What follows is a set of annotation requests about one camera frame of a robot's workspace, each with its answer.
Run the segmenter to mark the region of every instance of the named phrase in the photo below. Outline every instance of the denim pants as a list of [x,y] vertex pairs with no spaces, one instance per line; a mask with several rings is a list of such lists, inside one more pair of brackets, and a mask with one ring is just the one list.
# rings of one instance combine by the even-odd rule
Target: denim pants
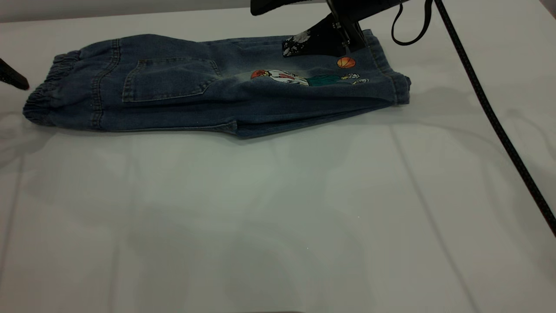
[[334,56],[282,56],[289,36],[192,42],[139,35],[56,56],[23,114],[95,131],[209,130],[262,136],[409,103],[379,41]]

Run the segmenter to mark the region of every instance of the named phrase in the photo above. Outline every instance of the white table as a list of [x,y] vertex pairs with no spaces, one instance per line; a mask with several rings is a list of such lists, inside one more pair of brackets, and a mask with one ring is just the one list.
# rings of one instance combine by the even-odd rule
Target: white table
[[[556,207],[556,21],[537,1],[446,0],[494,109]],[[423,1],[396,32],[417,35]],[[295,34],[325,4],[0,24],[41,83],[58,53],[142,33]],[[0,312],[554,312],[556,239],[441,19],[410,47],[364,20],[411,104],[252,140],[40,128],[0,85]]]

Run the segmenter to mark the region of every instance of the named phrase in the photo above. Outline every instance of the orange basketball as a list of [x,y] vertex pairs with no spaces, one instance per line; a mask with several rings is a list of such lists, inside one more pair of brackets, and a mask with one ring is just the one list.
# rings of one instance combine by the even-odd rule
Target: orange basketball
[[355,66],[355,60],[350,57],[343,57],[338,60],[338,66],[342,69],[349,69]]

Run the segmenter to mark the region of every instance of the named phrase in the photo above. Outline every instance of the elastic waistband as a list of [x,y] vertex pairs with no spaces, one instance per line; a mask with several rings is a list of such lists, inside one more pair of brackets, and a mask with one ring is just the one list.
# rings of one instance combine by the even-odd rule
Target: elastic waistband
[[54,126],[49,118],[52,94],[58,88],[59,81],[69,75],[75,62],[79,61],[79,54],[79,51],[70,51],[54,58],[46,80],[31,93],[23,107],[23,115],[28,120],[38,125]]

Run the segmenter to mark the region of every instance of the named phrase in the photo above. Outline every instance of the black cable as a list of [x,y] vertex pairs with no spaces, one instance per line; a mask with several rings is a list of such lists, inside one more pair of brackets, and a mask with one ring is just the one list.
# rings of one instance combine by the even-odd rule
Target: black cable
[[[531,174],[529,174],[529,171],[527,170],[527,167],[525,167],[525,164],[523,163],[523,161],[522,161],[521,157],[519,156],[517,150],[515,149],[514,145],[510,141],[510,139],[508,138],[508,135],[506,134],[504,128],[500,124],[500,121],[498,120],[498,118],[496,116],[496,113],[494,113],[494,110],[490,106],[490,103],[487,99],[487,96],[486,96],[484,90],[483,90],[483,87],[481,86],[481,84],[479,82],[479,79],[477,78],[477,75],[475,74],[475,70],[473,69],[473,66],[471,65],[471,62],[469,61],[469,57],[467,56],[467,53],[465,53],[465,49],[463,48],[463,45],[461,44],[458,33],[456,32],[456,30],[454,28],[454,25],[452,24],[451,19],[448,16],[448,12],[446,11],[446,8],[444,7],[444,4],[442,3],[442,0],[434,0],[434,2],[436,3],[436,7],[438,7],[438,12],[440,13],[440,16],[442,17],[442,20],[444,21],[444,25],[446,25],[446,29],[448,30],[448,34],[450,35],[452,43],[454,44],[454,47],[455,47],[456,51],[458,52],[461,63],[463,64],[463,67],[465,68],[465,72],[467,73],[467,76],[469,77],[469,80],[471,81],[471,85],[473,86],[473,89],[475,90],[475,94],[477,95],[477,98],[479,99],[479,102],[481,103],[481,106],[483,107],[483,110],[484,110],[486,116],[488,117],[488,120],[490,121],[490,124],[492,125],[492,127],[493,127],[494,131],[496,132],[498,138],[502,142],[502,145],[506,149],[506,152],[508,153],[510,159],[514,163],[515,168],[518,170],[519,175],[521,175],[521,178],[522,178],[523,182],[527,186],[527,189],[529,190],[529,193],[533,197],[533,200],[535,200],[535,203],[537,204],[537,207],[539,207],[539,210],[542,213],[544,219],[546,220],[546,222],[548,224],[548,227],[550,227],[550,230],[552,230],[552,234],[554,234],[554,236],[556,237],[556,217],[554,217],[554,213],[550,209],[550,206],[548,206],[547,201],[544,199],[544,197],[541,194],[539,188],[537,187],[537,184],[535,183],[535,181],[531,177]],[[398,12],[398,15],[396,16],[396,19],[394,20],[394,23],[400,17],[402,10],[403,10],[403,7],[400,4],[400,11]],[[415,43],[417,40],[421,39],[421,37],[424,35],[424,32],[426,31],[426,29],[429,26],[431,10],[432,10],[432,0],[426,0],[426,2],[425,2],[425,25],[424,25],[423,30],[421,31],[421,34],[419,35],[419,37],[417,37],[413,41],[400,43],[398,40],[396,40],[394,38],[394,25],[392,25],[392,38],[394,39],[394,41],[396,43],[400,44],[400,45],[407,46],[407,45]]]

